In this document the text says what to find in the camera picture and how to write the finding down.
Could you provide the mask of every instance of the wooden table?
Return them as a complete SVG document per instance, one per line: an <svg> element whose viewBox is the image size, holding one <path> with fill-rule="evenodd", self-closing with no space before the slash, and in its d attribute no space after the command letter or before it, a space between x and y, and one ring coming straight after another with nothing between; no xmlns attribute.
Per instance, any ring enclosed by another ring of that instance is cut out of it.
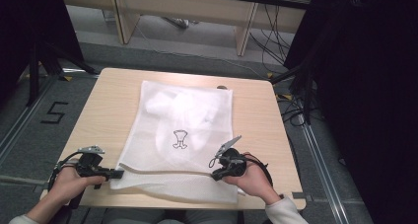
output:
<svg viewBox="0 0 418 224"><path fill-rule="evenodd" d="M102 71L60 160L80 147L99 145L105 150L101 166L115 168L138 111L143 80L206 88L225 86L233 90L234 135L243 136L235 148L240 152L249 151L269 164L268 170L279 193L293 198L292 192L302 192L273 89L267 81L107 68ZM305 208L304 199L294 201L298 209ZM88 187L80 204L102 207L264 208L260 198L248 195L239 195L238 204L233 205L186 203L156 198L138 188L112 190L108 183L104 183L101 189Z"/></svg>

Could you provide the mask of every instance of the white sleeve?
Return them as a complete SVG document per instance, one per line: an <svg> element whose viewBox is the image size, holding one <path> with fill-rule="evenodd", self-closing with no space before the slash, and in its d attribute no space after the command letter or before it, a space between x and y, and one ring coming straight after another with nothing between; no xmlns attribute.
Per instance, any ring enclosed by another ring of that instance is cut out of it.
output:
<svg viewBox="0 0 418 224"><path fill-rule="evenodd" d="M38 224L37 222L33 221L31 218L27 217L26 215L17 216L13 218L9 224Z"/></svg>
<svg viewBox="0 0 418 224"><path fill-rule="evenodd" d="M301 214L299 214L295 203L287 196L271 205L266 205L265 212L270 221L274 224L308 223Z"/></svg>

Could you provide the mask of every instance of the white bag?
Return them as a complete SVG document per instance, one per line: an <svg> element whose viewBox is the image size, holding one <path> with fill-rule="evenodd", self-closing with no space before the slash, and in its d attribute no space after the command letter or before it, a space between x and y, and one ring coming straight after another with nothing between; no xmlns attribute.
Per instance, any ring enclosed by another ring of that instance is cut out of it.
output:
<svg viewBox="0 0 418 224"><path fill-rule="evenodd" d="M111 188L139 187L175 199L237 202L237 187L215 182L208 164L233 138L230 90L144 81L139 110Z"/></svg>

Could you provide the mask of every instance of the table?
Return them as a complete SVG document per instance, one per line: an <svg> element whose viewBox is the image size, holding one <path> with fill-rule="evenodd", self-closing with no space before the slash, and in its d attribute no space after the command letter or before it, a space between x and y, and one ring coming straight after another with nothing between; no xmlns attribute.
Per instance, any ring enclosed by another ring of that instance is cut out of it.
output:
<svg viewBox="0 0 418 224"><path fill-rule="evenodd" d="M268 170L278 192L292 199L293 192L302 192L275 95L267 81L106 68L88 98L60 160L80 147L99 145L105 150L101 166L114 168L138 111L143 80L207 88L225 86L234 90L234 135L243 136L235 148L240 152L250 151L260 161L269 164ZM304 199L294 201L298 209L305 208ZM100 189L88 187L80 204L98 207L264 209L264 203L258 197L239 195L237 204L186 203L159 199L134 187L112 190L108 183Z"/></svg>
<svg viewBox="0 0 418 224"><path fill-rule="evenodd" d="M252 28L271 30L264 6L238 0L64 0L67 5L97 8L114 12L119 41L129 43L141 15L180 18L235 26L237 55L244 55L248 31ZM275 16L277 0L267 8ZM280 7L276 21L279 32L294 34L305 14L304 9Z"/></svg>

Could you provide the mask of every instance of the cartoon drawing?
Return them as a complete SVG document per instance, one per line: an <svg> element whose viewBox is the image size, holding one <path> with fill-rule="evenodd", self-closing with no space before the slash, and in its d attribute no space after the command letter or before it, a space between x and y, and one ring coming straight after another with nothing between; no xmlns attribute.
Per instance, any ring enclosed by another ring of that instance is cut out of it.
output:
<svg viewBox="0 0 418 224"><path fill-rule="evenodd" d="M177 137L177 143L173 144L174 148L181 148L184 149L187 145L184 144L184 138L187 136L187 132L185 130L176 130L174 132L175 137Z"/></svg>

